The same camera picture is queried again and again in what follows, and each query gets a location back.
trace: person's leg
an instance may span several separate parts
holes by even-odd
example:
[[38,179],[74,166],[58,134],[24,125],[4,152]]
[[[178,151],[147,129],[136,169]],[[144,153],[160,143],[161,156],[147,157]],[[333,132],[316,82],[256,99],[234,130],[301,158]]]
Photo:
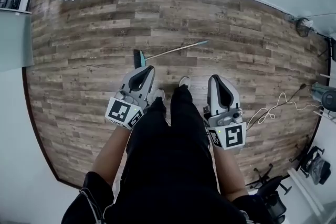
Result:
[[180,86],[174,91],[171,101],[171,128],[175,134],[187,136],[203,149],[207,149],[209,140],[203,118],[193,104],[188,87],[190,87],[190,81],[186,80],[185,84],[180,83]]
[[134,126],[126,148],[127,155],[156,136],[168,132],[169,126],[165,120],[166,107],[163,104],[163,98],[164,92],[162,96],[155,98],[151,106],[146,109],[145,115]]

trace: wooden floor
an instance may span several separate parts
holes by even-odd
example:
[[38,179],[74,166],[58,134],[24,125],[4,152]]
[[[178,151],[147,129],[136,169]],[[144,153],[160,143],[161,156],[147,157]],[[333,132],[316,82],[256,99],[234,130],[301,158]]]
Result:
[[[282,92],[290,97],[327,72],[327,62],[317,57],[326,46],[320,36],[299,37],[281,12],[252,0],[31,0],[30,10],[35,65],[27,79],[34,118],[59,177],[77,185],[115,128],[104,114],[134,68],[134,48],[148,57],[208,39],[148,61],[156,71],[152,91],[163,87],[169,108],[181,77],[191,76],[202,111],[208,79],[218,74],[237,87],[247,122]],[[308,87],[293,100],[300,108],[314,104]],[[254,167],[265,171],[269,163],[271,175],[286,174],[295,145],[302,148],[314,131],[312,110],[283,105],[274,120],[247,132],[245,147],[235,150],[246,183],[256,179]]]

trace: white sneaker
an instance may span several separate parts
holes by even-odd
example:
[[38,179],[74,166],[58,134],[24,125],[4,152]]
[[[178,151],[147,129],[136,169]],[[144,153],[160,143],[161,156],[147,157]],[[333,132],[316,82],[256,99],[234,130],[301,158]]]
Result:
[[162,101],[164,101],[164,99],[166,98],[166,94],[164,93],[164,90],[162,90],[162,89],[157,89],[157,90],[154,92],[153,101],[155,101],[155,99],[156,99],[157,97],[161,97],[161,98],[162,98]]
[[181,80],[180,80],[180,84],[179,86],[182,85],[186,85],[188,87],[188,89],[190,89],[191,86],[191,79],[187,76],[184,76]]

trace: forearm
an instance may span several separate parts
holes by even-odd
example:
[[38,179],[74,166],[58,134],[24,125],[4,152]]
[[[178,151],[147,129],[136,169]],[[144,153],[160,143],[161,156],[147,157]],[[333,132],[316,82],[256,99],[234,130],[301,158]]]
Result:
[[248,195],[244,177],[230,150],[213,146],[220,193],[228,200]]
[[93,164],[92,171],[100,175],[111,186],[130,134],[131,130],[117,126]]

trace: person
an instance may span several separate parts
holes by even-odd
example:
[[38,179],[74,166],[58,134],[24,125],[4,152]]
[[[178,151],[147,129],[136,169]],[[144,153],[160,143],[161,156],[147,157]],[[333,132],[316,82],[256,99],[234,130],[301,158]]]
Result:
[[[61,223],[273,223],[262,199],[248,195],[233,154],[214,147],[218,191],[190,84],[183,77],[174,91],[171,126],[159,89],[132,132],[119,126],[114,130]],[[114,201],[112,184],[125,148],[127,161]]]

